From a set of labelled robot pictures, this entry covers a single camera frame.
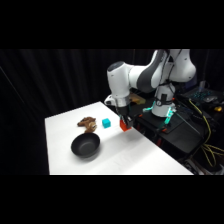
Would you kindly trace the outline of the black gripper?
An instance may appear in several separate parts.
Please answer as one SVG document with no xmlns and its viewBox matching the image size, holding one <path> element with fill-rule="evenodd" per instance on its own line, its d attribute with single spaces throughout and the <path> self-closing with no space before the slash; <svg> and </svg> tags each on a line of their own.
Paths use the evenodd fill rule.
<svg viewBox="0 0 224 224">
<path fill-rule="evenodd" d="M 122 116 L 128 116 L 130 113 L 130 106 L 126 105 L 123 107 L 117 107 L 116 111 L 120 117 L 120 127 L 121 128 L 125 128 L 125 123 L 123 121 L 123 117 Z M 133 118 L 128 116 L 127 118 L 127 128 L 130 129 L 133 126 Z"/>
</svg>

